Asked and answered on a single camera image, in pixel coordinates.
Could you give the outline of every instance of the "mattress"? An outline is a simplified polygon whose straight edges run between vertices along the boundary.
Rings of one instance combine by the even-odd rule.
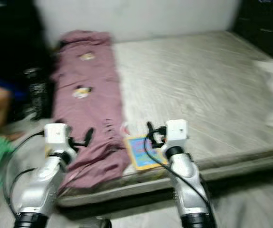
[[[271,109],[262,73],[253,60],[269,57],[229,32],[162,38],[114,45],[124,114],[132,135],[146,122],[160,126],[186,119],[186,150],[203,178],[212,181],[273,168]],[[91,189],[67,189],[59,206],[74,207],[170,188],[162,168],[137,172]]]

